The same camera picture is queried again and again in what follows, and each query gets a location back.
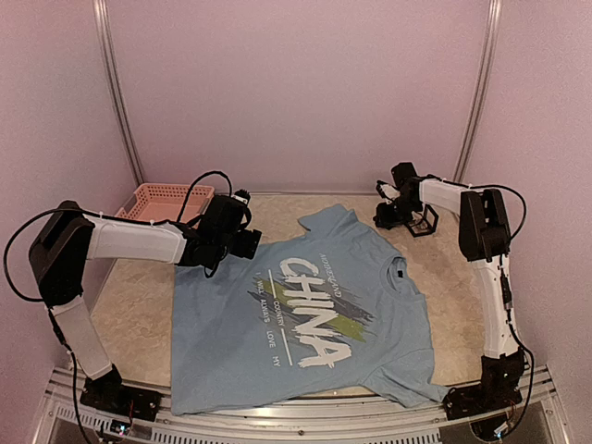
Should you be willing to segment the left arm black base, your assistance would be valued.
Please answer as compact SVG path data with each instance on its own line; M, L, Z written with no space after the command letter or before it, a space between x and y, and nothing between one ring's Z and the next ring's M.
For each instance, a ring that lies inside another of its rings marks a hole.
M155 390L136 388L102 378L88 378L80 395L80 402L84 406L131 420L149 422L155 421L161 400L162 394Z

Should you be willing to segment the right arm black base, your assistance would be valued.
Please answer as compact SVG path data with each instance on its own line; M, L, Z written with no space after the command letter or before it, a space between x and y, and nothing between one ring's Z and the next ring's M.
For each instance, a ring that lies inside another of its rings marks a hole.
M481 357L481 378L473 385L454 387L443 399L448 420L496 411L519 404L523 398L518 388L524 374L524 351L519 349L500 358Z

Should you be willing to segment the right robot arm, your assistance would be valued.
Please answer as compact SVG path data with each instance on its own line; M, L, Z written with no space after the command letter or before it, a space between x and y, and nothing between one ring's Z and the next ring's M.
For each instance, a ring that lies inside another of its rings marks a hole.
M376 191L383 202L376 207L378 228L404 226L415 238L436 232L444 209L459 218L458 245L475 271L485 316L485 347L481 383L473 391L475 405L495 409L524 373L525 346L514 326L509 273L511 231L501 185L472 186L434 175L420 176L411 162L391 169L392 184L379 180Z

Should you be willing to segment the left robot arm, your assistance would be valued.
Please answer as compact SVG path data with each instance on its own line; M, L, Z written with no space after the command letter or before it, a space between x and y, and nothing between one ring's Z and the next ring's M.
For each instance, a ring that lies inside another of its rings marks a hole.
M83 300L85 266L96 259L151 261L202 267L212 277L229 255L252 259L261 239L248 228L250 194L217 195L203 214L188 222L130 221L100 216L64 201L53 212L29 250L38 290L84 374L95 380L93 396L112 412L129 403L129 390L111 374L115 367Z

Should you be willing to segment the light blue printed t-shirt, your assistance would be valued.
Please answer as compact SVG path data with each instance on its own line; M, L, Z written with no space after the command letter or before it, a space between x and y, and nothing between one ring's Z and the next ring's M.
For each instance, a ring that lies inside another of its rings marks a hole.
M350 387L406 407L443 400L426 298L403 255L341 205L301 224L302 236L230 256L212 277L177 268L174 414Z

